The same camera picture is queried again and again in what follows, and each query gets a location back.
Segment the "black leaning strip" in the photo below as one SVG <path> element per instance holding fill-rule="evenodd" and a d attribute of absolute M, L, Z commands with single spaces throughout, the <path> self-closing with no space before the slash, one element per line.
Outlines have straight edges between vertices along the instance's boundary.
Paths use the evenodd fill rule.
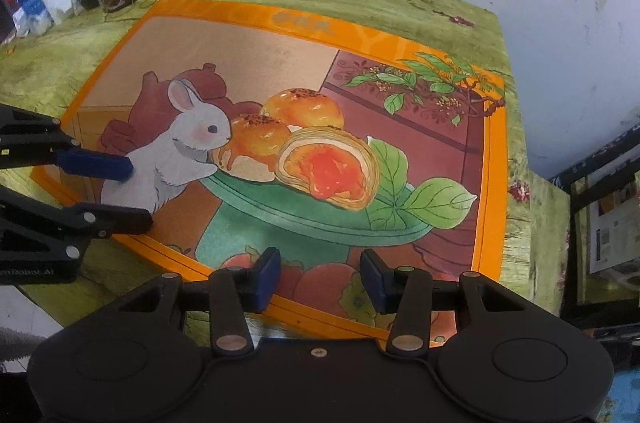
<path fill-rule="evenodd" d="M 639 144 L 638 124 L 623 132 L 598 151 L 583 158 L 573 166 L 563 170 L 558 175 L 549 179 L 553 186 L 567 191 L 575 181 L 585 178 L 597 169 L 613 162 L 616 158 L 626 154 Z"/>

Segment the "black framed wooden board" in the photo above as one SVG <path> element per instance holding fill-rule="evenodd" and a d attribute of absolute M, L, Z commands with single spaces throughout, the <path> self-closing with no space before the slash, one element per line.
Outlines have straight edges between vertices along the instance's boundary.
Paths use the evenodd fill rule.
<path fill-rule="evenodd" d="M 639 323 L 639 145 L 570 185 L 561 316 L 586 330 Z"/>

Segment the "orange mooncake gift box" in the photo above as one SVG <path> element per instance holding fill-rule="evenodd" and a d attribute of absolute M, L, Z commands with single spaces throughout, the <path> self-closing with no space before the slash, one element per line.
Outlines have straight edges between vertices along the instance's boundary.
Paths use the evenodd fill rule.
<path fill-rule="evenodd" d="M 359 257 L 454 281 L 498 279 L 506 90 L 477 65 L 374 28 L 244 2 L 161 0 L 63 116 L 125 183 L 37 168 L 58 201 L 144 207 L 126 247 L 186 279 L 282 255 L 268 315 L 383 337 Z"/>

